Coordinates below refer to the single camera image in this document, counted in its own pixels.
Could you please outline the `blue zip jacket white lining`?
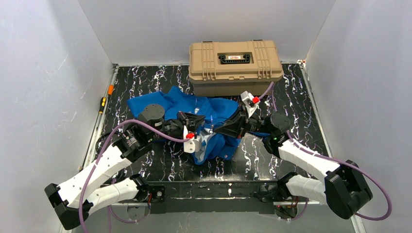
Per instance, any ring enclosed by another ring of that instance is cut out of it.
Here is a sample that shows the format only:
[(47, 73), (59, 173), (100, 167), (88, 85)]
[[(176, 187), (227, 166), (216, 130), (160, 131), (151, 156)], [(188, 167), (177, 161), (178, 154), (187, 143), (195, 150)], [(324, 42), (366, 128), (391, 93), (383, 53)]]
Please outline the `blue zip jacket white lining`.
[(127, 105), (137, 122), (128, 126), (122, 137), (129, 147), (136, 150), (135, 157), (150, 151), (155, 141), (186, 141), (161, 132), (163, 122), (177, 119), (179, 111), (206, 116), (204, 125), (196, 132), (201, 138), (201, 149), (190, 153), (195, 164), (203, 164), (215, 157), (229, 160), (240, 144), (241, 139), (214, 133), (213, 130), (238, 109), (246, 110), (243, 103), (223, 98), (197, 97), (185, 94), (174, 86), (168, 93), (158, 91), (129, 99)]

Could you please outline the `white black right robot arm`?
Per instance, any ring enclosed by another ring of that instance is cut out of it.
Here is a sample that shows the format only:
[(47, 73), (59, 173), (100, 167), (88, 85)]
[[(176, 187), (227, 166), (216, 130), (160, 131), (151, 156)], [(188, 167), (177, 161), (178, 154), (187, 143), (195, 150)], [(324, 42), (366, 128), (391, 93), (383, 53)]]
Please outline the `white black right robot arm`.
[(261, 137), (270, 154), (312, 175), (312, 178), (294, 172), (285, 175), (276, 184), (276, 194), (280, 197), (300, 196), (318, 201), (343, 219), (351, 218), (373, 198), (356, 163), (348, 160), (341, 164), (305, 149), (289, 138), (289, 129), (290, 121), (281, 111), (261, 117), (258, 114), (248, 116), (245, 110), (239, 109), (213, 131), (237, 139), (246, 133), (254, 133)]

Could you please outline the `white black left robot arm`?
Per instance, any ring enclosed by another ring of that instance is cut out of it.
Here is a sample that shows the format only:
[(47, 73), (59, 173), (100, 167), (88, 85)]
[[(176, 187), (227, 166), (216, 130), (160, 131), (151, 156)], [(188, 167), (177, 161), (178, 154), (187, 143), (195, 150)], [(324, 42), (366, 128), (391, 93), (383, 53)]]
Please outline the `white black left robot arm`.
[(82, 226), (92, 213), (119, 201), (161, 202), (164, 187), (150, 186), (139, 174), (112, 184), (107, 181), (150, 152), (159, 139), (182, 143), (187, 153), (199, 151), (198, 132), (204, 123), (204, 115), (181, 111), (166, 120), (159, 104), (147, 105), (137, 119), (123, 122), (123, 131), (114, 129), (109, 134), (95, 161), (71, 179), (45, 188), (63, 228)]

